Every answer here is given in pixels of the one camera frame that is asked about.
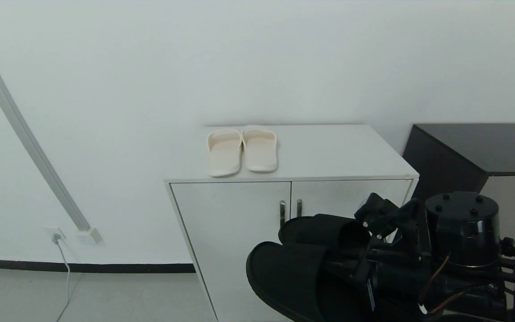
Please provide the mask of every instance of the electrical outlet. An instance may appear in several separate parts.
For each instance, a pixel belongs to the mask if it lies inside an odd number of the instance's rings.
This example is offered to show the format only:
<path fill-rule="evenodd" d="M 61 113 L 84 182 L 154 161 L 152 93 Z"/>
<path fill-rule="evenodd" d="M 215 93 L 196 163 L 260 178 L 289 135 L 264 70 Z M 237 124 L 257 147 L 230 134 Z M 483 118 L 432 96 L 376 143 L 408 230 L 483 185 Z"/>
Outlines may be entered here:
<path fill-rule="evenodd" d="M 61 236 L 62 240 L 66 240 L 65 234 L 63 234 L 63 232 L 61 231 L 61 229 L 59 227 L 49 226 L 49 227 L 43 227 L 43 229 L 45 229 L 45 232 L 47 233 L 47 235 L 49 235 L 50 240 L 53 240 L 53 234 L 59 234 L 59 236 Z"/>
<path fill-rule="evenodd" d="M 96 228 L 91 228 L 87 232 L 76 232 L 75 236 L 83 245 L 97 245 L 101 241 Z"/>

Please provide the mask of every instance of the cabinet top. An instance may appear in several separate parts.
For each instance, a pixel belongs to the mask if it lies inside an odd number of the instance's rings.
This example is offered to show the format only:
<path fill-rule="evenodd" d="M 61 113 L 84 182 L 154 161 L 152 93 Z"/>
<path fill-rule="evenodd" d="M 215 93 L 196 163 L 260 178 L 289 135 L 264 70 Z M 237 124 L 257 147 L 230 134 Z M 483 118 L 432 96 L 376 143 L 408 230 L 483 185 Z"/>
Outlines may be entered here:
<path fill-rule="evenodd" d="M 356 179 L 413 179 L 418 173 L 368 125 L 268 126 L 278 137 L 278 169 L 252 173 L 244 166 L 235 175 L 208 174 L 206 127 L 176 134 L 164 164 L 165 182 L 267 182 Z"/>

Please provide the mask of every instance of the floor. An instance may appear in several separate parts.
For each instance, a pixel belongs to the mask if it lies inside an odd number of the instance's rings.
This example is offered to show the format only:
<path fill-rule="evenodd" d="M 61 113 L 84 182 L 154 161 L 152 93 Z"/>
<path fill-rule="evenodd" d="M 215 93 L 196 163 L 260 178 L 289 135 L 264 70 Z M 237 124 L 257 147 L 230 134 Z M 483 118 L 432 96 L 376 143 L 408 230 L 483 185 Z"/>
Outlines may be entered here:
<path fill-rule="evenodd" d="M 61 322 L 209 322 L 195 274 L 71 274 Z M 66 273 L 0 269 L 0 322 L 55 322 Z"/>

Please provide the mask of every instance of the cabinet handle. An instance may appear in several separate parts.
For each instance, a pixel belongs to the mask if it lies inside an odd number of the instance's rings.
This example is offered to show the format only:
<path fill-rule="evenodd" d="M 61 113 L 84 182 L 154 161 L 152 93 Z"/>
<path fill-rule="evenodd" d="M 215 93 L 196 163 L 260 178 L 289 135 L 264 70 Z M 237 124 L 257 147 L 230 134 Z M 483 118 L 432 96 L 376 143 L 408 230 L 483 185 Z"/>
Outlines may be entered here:
<path fill-rule="evenodd" d="M 303 200 L 297 199 L 297 216 L 301 217 L 301 210 L 303 208 Z"/>
<path fill-rule="evenodd" d="M 281 228 L 286 222 L 286 202 L 281 200 L 279 202 L 279 227 Z"/>

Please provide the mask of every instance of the wall trim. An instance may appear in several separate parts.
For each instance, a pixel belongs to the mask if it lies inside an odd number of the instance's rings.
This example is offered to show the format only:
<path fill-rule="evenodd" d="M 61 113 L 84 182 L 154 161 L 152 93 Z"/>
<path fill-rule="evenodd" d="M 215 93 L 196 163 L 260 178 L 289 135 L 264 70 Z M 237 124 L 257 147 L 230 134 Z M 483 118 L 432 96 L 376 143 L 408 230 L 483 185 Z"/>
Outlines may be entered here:
<path fill-rule="evenodd" d="M 191 263 L 172 264 L 81 264 L 69 263 L 73 273 L 174 274 L 196 273 Z M 0 269 L 21 271 L 67 271 L 64 263 L 2 261 Z"/>

